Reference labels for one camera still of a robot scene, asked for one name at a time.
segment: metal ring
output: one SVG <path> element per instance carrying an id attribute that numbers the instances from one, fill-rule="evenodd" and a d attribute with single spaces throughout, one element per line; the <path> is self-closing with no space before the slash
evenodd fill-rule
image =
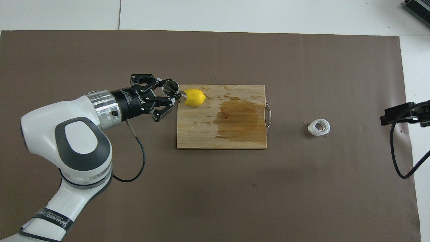
<path id="1" fill-rule="evenodd" d="M 272 110 L 270 109 L 269 105 L 266 101 L 266 107 L 264 108 L 264 121 L 266 122 L 266 132 L 269 131 L 270 124 L 272 123 Z"/>

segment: black band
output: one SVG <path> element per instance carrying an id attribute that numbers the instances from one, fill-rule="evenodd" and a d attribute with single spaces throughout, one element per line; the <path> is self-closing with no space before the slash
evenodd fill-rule
<path id="1" fill-rule="evenodd" d="M 34 238 L 34 239 L 43 240 L 43 241 L 49 241 L 49 242 L 61 242 L 61 241 L 59 241 L 59 240 L 50 239 L 50 238 L 46 238 L 46 237 L 42 237 L 42 236 L 38 236 L 38 235 L 35 235 L 35 234 L 31 234 L 31 233 L 24 232 L 24 228 L 23 228 L 23 227 L 19 228 L 19 230 L 18 230 L 18 234 L 20 234 L 20 235 L 22 235 L 22 236 L 27 236 L 27 237 L 30 237 L 30 238 Z"/>
<path id="2" fill-rule="evenodd" d="M 62 215 L 61 213 L 57 213 L 56 211 L 47 209 L 47 208 L 40 209 L 33 217 L 40 218 L 50 223 L 53 223 L 58 227 L 61 227 L 62 229 L 64 229 L 66 233 L 73 226 L 73 221 L 70 218 Z"/>

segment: black clamp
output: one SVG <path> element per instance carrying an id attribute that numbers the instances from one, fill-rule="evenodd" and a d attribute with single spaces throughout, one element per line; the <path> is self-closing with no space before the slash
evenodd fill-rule
<path id="1" fill-rule="evenodd" d="M 403 103 L 389 109 L 385 109 L 384 116 L 381 116 L 381 125 L 389 125 L 393 123 L 394 119 L 404 110 L 414 106 L 414 102 Z M 421 127 L 430 126 L 430 101 L 427 105 L 420 105 L 418 107 L 408 110 L 401 116 L 398 123 L 408 122 L 410 124 L 419 123 Z"/>
<path id="2" fill-rule="evenodd" d="M 172 79 L 157 79 L 152 74 L 132 74 L 131 87 L 111 92 L 120 105 L 122 120 L 141 114 L 151 114 L 154 121 L 160 121 L 180 99 L 179 85 Z M 167 97 L 156 96 L 154 90 L 161 87 Z"/>

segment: brown tabletop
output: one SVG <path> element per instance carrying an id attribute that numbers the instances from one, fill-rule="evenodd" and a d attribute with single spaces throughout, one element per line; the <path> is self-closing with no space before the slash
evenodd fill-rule
<path id="1" fill-rule="evenodd" d="M 182 31 L 2 31 L 0 238 L 55 194 L 58 169 L 30 154 L 20 117 L 131 74 L 180 84 L 265 85 L 272 125 L 263 150 L 176 149 L 176 111 L 131 120 L 143 175 L 113 181 L 65 241 L 420 241 L 413 179 L 397 177 L 384 109 L 405 102 L 399 38 Z M 329 121 L 327 137 L 307 125 Z M 141 165 L 125 124 L 106 135 L 114 173 Z M 412 165 L 406 126 L 397 156 Z"/>

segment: metal handle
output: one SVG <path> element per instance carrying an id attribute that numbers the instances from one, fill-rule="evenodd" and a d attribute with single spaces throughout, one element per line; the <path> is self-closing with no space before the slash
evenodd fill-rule
<path id="1" fill-rule="evenodd" d="M 269 131 L 270 124 L 272 123 L 272 110 L 270 109 L 269 105 L 266 102 L 266 108 L 264 109 L 264 121 L 266 121 L 266 132 Z"/>

